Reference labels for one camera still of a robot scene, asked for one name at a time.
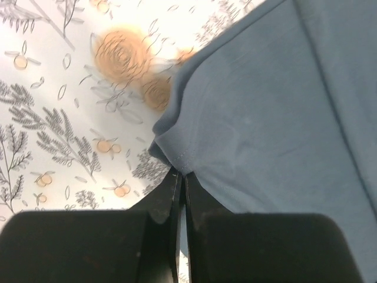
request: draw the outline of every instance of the floral tablecloth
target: floral tablecloth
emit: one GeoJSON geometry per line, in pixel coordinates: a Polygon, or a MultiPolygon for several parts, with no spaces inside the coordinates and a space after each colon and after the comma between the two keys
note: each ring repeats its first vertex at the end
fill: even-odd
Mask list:
{"type": "Polygon", "coordinates": [[[147,149],[174,73],[261,2],[0,0],[0,229],[153,190],[167,168],[147,149]]]}

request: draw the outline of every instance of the floral pattern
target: floral pattern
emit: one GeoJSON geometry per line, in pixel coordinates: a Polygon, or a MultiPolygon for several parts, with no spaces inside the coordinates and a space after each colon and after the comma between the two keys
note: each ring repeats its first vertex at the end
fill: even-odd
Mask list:
{"type": "Polygon", "coordinates": [[[147,149],[175,73],[261,2],[1,0],[0,230],[26,210],[150,193],[168,171],[147,149]]]}

